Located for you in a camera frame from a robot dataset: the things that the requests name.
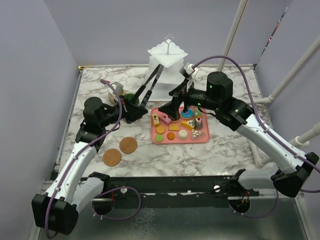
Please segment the blue frosted donut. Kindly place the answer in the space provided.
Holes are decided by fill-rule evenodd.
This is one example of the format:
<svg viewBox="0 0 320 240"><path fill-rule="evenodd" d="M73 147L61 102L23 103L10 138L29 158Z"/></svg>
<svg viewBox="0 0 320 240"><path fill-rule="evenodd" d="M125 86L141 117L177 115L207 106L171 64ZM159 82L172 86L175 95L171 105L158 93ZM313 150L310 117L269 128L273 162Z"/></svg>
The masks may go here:
<svg viewBox="0 0 320 240"><path fill-rule="evenodd" d="M194 111L189 108L187 111L184 111L183 109L181 110L180 112L180 115L183 119L185 120L189 120L189 119L192 119L193 116L194 116Z"/></svg>

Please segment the chocolate sprinkled donut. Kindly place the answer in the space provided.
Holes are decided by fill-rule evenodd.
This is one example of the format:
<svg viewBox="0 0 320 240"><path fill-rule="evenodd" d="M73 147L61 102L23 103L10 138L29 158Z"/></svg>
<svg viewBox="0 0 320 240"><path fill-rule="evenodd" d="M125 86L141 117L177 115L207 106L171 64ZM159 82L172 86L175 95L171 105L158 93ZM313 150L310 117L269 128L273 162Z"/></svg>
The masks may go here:
<svg viewBox="0 0 320 240"><path fill-rule="evenodd" d="M180 120L180 117L178 117L178 118L169 117L169 119L171 120L171 123L177 123Z"/></svg>

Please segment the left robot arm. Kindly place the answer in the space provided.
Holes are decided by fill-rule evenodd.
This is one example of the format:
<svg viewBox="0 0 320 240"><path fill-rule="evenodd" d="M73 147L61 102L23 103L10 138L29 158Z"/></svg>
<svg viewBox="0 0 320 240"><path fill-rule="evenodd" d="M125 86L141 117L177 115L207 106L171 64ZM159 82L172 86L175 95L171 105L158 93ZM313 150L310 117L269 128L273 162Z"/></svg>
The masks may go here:
<svg viewBox="0 0 320 240"><path fill-rule="evenodd" d="M121 96L115 106L103 103L98 97L84 102L84 120L66 164L45 194L36 194L31 202L35 224L45 229L49 239L53 238L50 231L69 235L84 207L95 196L103 198L110 193L107 175L95 173L83 185L79 182L109 134L106 127L117 127L121 119L130 124L148 113L147 99L140 105L136 105L136 99L135 96L130 100Z"/></svg>

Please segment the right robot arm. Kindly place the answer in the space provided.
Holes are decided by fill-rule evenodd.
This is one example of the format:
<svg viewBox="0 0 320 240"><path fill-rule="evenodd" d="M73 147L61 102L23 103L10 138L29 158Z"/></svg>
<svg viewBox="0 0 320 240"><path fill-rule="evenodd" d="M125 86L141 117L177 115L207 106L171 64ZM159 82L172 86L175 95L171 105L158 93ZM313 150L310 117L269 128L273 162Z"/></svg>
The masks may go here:
<svg viewBox="0 0 320 240"><path fill-rule="evenodd" d="M305 153L285 141L255 115L251 106L233 97L233 81L221 71L207 76L206 90L188 85L185 79L169 95L171 101L158 110L170 119L180 118L181 104L214 111L221 124L246 137L277 164L276 168L239 170L229 184L230 191L236 196L251 189L276 189L294 198L319 161L314 152Z"/></svg>

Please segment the white three-tier cake stand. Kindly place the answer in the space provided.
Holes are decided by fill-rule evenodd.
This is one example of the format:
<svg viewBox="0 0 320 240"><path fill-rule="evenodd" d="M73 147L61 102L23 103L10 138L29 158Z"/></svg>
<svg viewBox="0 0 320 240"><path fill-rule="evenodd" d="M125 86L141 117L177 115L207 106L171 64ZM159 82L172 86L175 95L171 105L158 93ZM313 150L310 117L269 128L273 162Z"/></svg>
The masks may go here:
<svg viewBox="0 0 320 240"><path fill-rule="evenodd" d="M176 45L174 39L171 34L168 34L161 43L147 51L150 57L145 79L150 77L159 64L163 65L162 73L149 99L152 102L168 102L171 99L169 92L184 80L180 69L188 53Z"/></svg>

